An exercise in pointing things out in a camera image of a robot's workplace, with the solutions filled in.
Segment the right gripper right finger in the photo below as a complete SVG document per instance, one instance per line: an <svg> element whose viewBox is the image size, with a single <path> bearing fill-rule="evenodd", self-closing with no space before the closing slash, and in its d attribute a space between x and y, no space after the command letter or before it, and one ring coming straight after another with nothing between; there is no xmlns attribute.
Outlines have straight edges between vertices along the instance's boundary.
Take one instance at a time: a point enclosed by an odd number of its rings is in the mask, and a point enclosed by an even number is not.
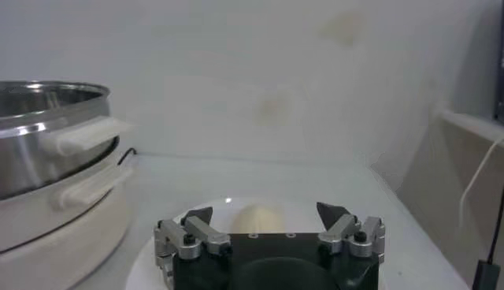
<svg viewBox="0 0 504 290"><path fill-rule="evenodd" d="M325 228L317 238L330 255L347 251L355 258L376 256L384 262L386 226L380 217L360 222L345 207L322 202L317 202L317 212Z"/></svg>

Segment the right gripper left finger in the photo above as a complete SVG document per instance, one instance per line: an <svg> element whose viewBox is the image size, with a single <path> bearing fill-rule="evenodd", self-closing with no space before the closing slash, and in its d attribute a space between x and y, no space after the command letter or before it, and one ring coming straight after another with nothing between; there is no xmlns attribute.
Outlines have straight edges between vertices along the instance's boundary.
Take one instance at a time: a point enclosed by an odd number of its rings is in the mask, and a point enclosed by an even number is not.
<svg viewBox="0 0 504 290"><path fill-rule="evenodd" d="M196 273L229 276L232 238L211 225L212 207L189 210L179 221L160 220L154 226L155 264L165 276Z"/></svg>

